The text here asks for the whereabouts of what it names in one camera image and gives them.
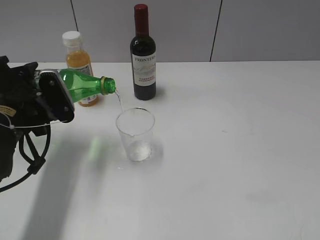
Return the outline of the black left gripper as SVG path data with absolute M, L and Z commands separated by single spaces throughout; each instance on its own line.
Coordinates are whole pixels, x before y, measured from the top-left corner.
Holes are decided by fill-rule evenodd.
M 38 86 L 35 76 L 38 62 L 9 67 L 7 56 L 0 57 L 0 104 L 8 107 L 6 114 L 16 132 L 33 132 L 44 136 L 49 133 L 50 118 L 42 105 L 49 106 L 53 116 L 63 123 L 75 117 L 75 107 L 62 77 L 56 69 L 39 71 Z

